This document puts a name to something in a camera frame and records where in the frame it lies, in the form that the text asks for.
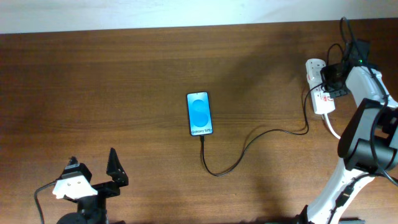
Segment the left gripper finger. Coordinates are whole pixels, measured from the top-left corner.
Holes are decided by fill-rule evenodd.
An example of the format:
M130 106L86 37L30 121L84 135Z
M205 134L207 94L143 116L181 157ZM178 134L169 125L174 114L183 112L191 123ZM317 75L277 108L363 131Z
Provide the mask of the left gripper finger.
M106 174L112 178L113 182L115 182L118 187L129 185L129 178L124 171L114 148L111 148L109 152Z
M75 169L78 167L78 160L75 156L72 156L66 166L66 170Z

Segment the blue Samsung Galaxy smartphone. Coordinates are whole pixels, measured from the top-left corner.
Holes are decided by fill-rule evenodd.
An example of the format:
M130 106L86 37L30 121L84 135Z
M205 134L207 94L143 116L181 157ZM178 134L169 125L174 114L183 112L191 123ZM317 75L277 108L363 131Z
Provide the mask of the blue Samsung Galaxy smartphone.
M207 92L187 94L187 108L190 134L203 136L213 134L210 101Z

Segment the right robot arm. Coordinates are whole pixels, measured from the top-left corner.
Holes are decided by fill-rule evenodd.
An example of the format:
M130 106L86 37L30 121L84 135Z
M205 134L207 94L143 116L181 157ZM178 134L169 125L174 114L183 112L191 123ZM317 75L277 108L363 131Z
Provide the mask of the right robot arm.
M397 102L382 75L368 63L369 44L353 39L340 63L306 62L308 92L316 114L327 121L334 99L353 95L357 109L338 136L338 163L321 194L304 207L294 223L339 223L355 196L376 177L388 178L397 167Z

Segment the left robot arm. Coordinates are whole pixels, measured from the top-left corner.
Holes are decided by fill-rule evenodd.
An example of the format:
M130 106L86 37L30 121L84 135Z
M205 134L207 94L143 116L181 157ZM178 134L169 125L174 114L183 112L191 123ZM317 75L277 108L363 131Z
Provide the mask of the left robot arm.
M59 223L108 223L106 199L120 195L120 188L129 185L117 152L110 149L106 174L108 182L90 184L92 173L84 163L71 157L52 191L57 199L68 200L77 205L77 211L59 219Z

